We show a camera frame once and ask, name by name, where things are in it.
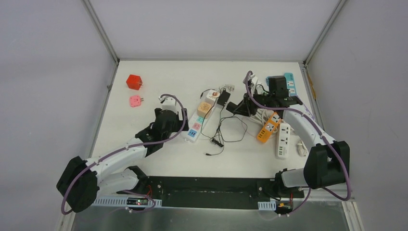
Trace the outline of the long white power strip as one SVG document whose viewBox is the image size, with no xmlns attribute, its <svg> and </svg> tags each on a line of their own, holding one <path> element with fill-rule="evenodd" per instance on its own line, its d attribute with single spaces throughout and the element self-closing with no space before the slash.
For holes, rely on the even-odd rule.
<svg viewBox="0 0 408 231">
<path fill-rule="evenodd" d="M 219 93 L 226 90 L 229 93 L 232 93 L 235 90 L 235 86 L 232 85 L 232 84 L 225 84 L 225 85 L 220 86 L 217 89 L 204 90 L 200 95 L 200 103 L 204 102 L 204 99 L 205 99 L 205 97 L 206 97 L 209 90 L 216 90 Z M 189 129 L 187 131 L 184 131 L 184 132 L 181 133 L 184 140 L 186 142 L 189 142 L 189 143 L 195 143 L 198 140 L 198 138 L 201 135 L 202 130 L 204 129 L 207 122 L 209 121 L 209 118 L 212 115 L 212 113 L 215 111 L 215 109 L 216 108 L 223 108 L 222 106 L 217 104 L 217 99 L 216 99 L 215 103 L 212 104 L 213 107 L 212 107 L 212 111 L 211 111 L 209 117 L 208 118 L 202 118 L 202 117 L 199 117 L 197 115 L 197 108 L 198 108 L 199 104 L 197 105 L 197 107 L 195 109 L 193 109 L 192 115 L 188 120 Z"/>
</svg>

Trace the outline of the orange power strip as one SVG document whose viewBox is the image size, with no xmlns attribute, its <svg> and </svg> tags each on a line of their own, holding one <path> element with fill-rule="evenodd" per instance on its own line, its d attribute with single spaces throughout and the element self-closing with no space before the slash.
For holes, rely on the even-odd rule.
<svg viewBox="0 0 408 231">
<path fill-rule="evenodd" d="M 266 143 L 272 134 L 277 130 L 280 123 L 281 118 L 279 117 L 278 113 L 274 112 L 258 133 L 256 137 L 257 140 L 262 143 Z"/>
</svg>

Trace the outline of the pink adapter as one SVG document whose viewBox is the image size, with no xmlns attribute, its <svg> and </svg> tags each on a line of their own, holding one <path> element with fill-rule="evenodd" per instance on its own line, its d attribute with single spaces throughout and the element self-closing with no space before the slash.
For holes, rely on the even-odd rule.
<svg viewBox="0 0 408 231">
<path fill-rule="evenodd" d="M 133 96 L 130 96 L 130 98 L 129 98 L 129 105 L 132 108 L 139 107 L 139 106 L 141 106 L 143 101 L 144 101 L 144 99 L 142 97 L 140 97 L 139 95 L 133 95 Z"/>
</svg>

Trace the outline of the red cube plug adapter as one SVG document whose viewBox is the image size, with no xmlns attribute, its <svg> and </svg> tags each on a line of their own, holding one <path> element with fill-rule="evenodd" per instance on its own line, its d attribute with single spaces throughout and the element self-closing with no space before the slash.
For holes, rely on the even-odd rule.
<svg viewBox="0 0 408 231">
<path fill-rule="evenodd" d="M 129 75 L 126 80 L 127 87 L 132 90 L 140 90 L 143 85 L 143 81 L 138 75 Z"/>
</svg>

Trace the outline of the tan cube adapter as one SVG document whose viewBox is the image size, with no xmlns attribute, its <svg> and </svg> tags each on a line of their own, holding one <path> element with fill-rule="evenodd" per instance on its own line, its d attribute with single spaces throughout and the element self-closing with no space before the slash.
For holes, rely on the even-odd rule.
<svg viewBox="0 0 408 231">
<path fill-rule="evenodd" d="M 197 115 L 202 118 L 208 118 L 213 105 L 207 102 L 201 102 L 197 108 Z"/>
</svg>

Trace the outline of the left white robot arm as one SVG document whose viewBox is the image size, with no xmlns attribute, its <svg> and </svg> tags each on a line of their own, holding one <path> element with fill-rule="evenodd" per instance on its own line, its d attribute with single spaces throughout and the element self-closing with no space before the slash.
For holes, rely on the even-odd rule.
<svg viewBox="0 0 408 231">
<path fill-rule="evenodd" d="M 72 158 L 65 167 L 56 188 L 63 196 L 61 212 L 79 213 L 90 207 L 104 194 L 131 190 L 134 194 L 146 191 L 147 182 L 138 176 L 141 170 L 130 164 L 150 156 L 163 145 L 188 130 L 188 111 L 178 113 L 155 109 L 155 120 L 127 141 L 123 147 L 101 157 Z"/>
</svg>

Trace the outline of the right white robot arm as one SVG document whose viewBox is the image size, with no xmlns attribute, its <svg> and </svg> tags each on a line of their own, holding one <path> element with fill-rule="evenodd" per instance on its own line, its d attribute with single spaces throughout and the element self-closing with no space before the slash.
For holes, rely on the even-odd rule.
<svg viewBox="0 0 408 231">
<path fill-rule="evenodd" d="M 349 181 L 350 148 L 345 141 L 328 135 L 311 117 L 298 96 L 291 96 L 284 76 L 272 77 L 266 93 L 255 92 L 255 74 L 249 71 L 243 80 L 246 93 L 240 103 L 228 103 L 227 110 L 236 115 L 254 116 L 258 109 L 276 112 L 290 125 L 304 142 L 308 157 L 301 169 L 286 170 L 277 174 L 273 191 L 279 197 L 291 193 L 293 187 L 311 189 Z"/>
</svg>

